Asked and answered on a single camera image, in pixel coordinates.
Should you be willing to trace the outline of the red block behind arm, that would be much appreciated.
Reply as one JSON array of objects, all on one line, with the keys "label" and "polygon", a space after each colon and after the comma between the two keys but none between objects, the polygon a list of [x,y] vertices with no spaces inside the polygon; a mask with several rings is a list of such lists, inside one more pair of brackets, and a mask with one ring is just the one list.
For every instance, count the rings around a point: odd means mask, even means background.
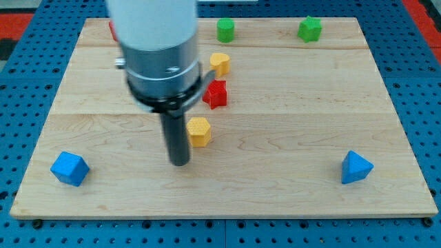
[{"label": "red block behind arm", "polygon": [[113,21],[109,21],[108,25],[109,25],[109,29],[110,29],[113,40],[116,42],[119,42],[117,35],[116,35],[116,32],[115,32],[115,29],[114,29]]}]

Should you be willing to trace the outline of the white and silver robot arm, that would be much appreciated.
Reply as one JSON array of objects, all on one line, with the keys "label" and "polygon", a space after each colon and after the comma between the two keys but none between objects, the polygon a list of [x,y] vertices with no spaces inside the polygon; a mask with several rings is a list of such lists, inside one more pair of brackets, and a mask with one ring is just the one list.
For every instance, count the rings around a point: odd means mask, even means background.
[{"label": "white and silver robot arm", "polygon": [[196,0],[107,0],[123,53],[120,68],[146,111],[174,118],[204,95],[215,71],[203,74]]}]

